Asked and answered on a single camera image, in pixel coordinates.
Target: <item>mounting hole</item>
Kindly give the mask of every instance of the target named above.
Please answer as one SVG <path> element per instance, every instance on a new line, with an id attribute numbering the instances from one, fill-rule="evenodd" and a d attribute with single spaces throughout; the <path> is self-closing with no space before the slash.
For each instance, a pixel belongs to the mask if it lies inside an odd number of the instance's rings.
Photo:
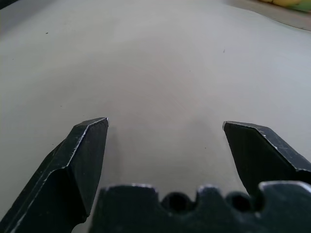
<path id="1" fill-rule="evenodd" d="M 249 196 L 244 193 L 230 193 L 226 197 L 226 201 L 240 212 L 249 212 L 252 210 L 252 205 Z"/>
<path id="2" fill-rule="evenodd" d="M 190 198 L 179 192 L 168 194 L 162 201 L 162 206 L 169 212 L 182 214 L 193 208 Z"/>

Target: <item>black metal part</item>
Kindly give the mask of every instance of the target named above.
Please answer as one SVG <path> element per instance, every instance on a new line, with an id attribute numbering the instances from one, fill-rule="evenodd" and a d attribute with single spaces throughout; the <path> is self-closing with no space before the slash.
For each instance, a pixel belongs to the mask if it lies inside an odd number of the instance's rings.
<path id="1" fill-rule="evenodd" d="M 89 215 L 97 189 L 108 122 L 77 125 L 42 162 L 0 223 L 0 232 L 71 232 Z M 102 189 L 90 233 L 310 233 L 311 164 L 271 129 L 225 122 L 248 193 L 225 198 L 201 187 L 162 202 L 150 186 Z"/>
<path id="2" fill-rule="evenodd" d="M 102 189 L 89 233 L 310 233 L 310 186 L 302 182 L 263 182 L 257 208 L 242 211 L 214 187 L 197 192 L 194 208 L 172 213 L 151 187 Z"/>
<path id="3" fill-rule="evenodd" d="M 73 127 L 0 222 L 1 233 L 70 233 L 85 222 L 101 176 L 107 118 Z"/>
<path id="4" fill-rule="evenodd" d="M 224 131 L 251 196 L 223 198 L 207 186 L 195 202 L 181 193 L 160 202 L 152 187 L 110 187 L 100 192 L 89 232 L 310 233 L 311 186 L 301 182 L 310 182 L 310 163 L 267 127 L 225 122 Z"/>
<path id="5" fill-rule="evenodd" d="M 0 0 L 0 10 L 8 5 L 11 5 L 12 3 L 16 1 L 18 0 Z"/>
<path id="6" fill-rule="evenodd" d="M 223 128 L 249 194 L 262 181 L 311 183 L 311 164 L 270 128 L 234 121 L 224 122 Z"/>

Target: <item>white surface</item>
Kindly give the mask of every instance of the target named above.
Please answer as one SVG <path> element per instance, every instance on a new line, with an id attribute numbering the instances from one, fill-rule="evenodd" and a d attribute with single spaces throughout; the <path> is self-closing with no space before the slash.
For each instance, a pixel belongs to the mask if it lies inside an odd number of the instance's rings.
<path id="1" fill-rule="evenodd" d="M 101 186 L 243 190 L 224 120 L 310 159 L 307 31 L 212 0 L 21 0 L 0 20 L 0 217 L 90 118 L 110 119 Z"/>

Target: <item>scratched metal edge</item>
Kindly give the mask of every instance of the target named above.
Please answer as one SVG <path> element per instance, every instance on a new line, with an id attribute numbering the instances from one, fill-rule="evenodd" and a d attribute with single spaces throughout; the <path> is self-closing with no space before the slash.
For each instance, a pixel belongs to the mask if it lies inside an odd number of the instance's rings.
<path id="1" fill-rule="evenodd" d="M 104 131 L 104 132 L 101 132 L 100 136 L 99 135 L 96 135 L 96 138 L 100 138 L 101 140 L 103 140 L 104 142 L 104 148 L 103 148 L 103 153 L 102 155 L 100 156 L 101 158 L 101 161 L 96 161 L 96 165 L 97 167 L 100 167 L 100 172 L 99 174 L 97 173 L 97 176 L 93 176 L 93 179 L 91 181 L 89 181 L 89 183 L 94 183 L 96 184 L 96 189 L 94 191 L 94 195 L 93 197 L 91 198 L 91 200 L 88 200 L 91 202 L 91 204 L 88 204 L 88 201 L 84 199 L 84 194 L 86 192 L 86 189 L 83 188 L 83 185 L 82 184 L 79 184 L 78 185 L 78 181 L 77 181 L 77 177 L 75 176 L 74 172 L 73 172 L 73 165 L 76 164 L 75 162 L 75 159 L 78 159 L 78 154 L 79 154 L 79 148 L 76 149 L 76 152 L 75 152 L 75 155 L 76 156 L 73 156 L 70 158 L 70 161 L 68 162 L 68 166 L 66 168 L 68 168 L 68 174 L 69 174 L 69 179 L 71 179 L 71 182 L 73 185 L 75 185 L 75 187 L 77 188 L 79 194 L 80 194 L 80 197 L 81 197 L 81 201 L 82 201 L 82 204 L 84 206 L 84 210 L 86 212 L 86 217 L 88 217 L 90 215 L 90 212 L 91 212 L 91 209 L 92 209 L 92 206 L 93 206 L 93 203 L 94 203 L 94 199 L 95 199 L 95 195 L 96 195 L 96 190 L 98 189 L 98 184 L 99 184 L 99 181 L 100 181 L 100 177 L 101 177 L 101 173 L 102 173 L 102 168 L 103 168 L 103 160 L 104 160 L 104 149 L 105 149 L 105 143 L 106 143 L 106 137 L 107 137 L 107 130 L 108 130 L 108 126 L 109 126 L 109 119 L 106 118 L 106 121 L 102 121 L 100 120 L 99 121 L 99 124 L 104 124 L 104 127 L 97 127 L 96 130 L 100 131 Z"/>
<path id="2" fill-rule="evenodd" d="M 40 164 L 39 168 L 21 191 L 12 207 L 3 217 L 2 221 L 0 222 L 0 232 L 9 233 L 18 227 L 48 177 L 55 170 L 68 167 L 88 129 L 91 126 L 102 122 L 108 126 L 108 118 L 106 117 L 87 120 L 78 125 L 75 125 L 65 140 L 46 156 L 46 158 Z M 72 152 L 69 153 L 66 151 L 66 148 L 72 148 Z"/>
<path id="3" fill-rule="evenodd" d="M 296 171 L 311 171 L 311 163 L 295 151 L 287 142 L 285 142 L 277 133 L 275 133 L 269 127 L 256 125 L 252 123 L 236 122 L 236 121 L 224 121 L 223 130 L 225 125 L 240 125 L 253 130 L 256 130 L 273 148 L 282 156 L 287 163 L 292 165 Z"/>

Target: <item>yellow object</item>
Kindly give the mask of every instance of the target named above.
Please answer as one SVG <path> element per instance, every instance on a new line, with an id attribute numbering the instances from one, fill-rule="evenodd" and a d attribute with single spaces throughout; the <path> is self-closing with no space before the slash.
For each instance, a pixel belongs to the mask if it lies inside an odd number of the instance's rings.
<path id="1" fill-rule="evenodd" d="M 311 11 L 311 0 L 260 0 L 298 11 Z"/>
<path id="2" fill-rule="evenodd" d="M 301 0 L 260 0 L 264 2 L 269 2 L 278 6 L 288 7 L 290 5 L 296 5 L 301 2 Z"/>

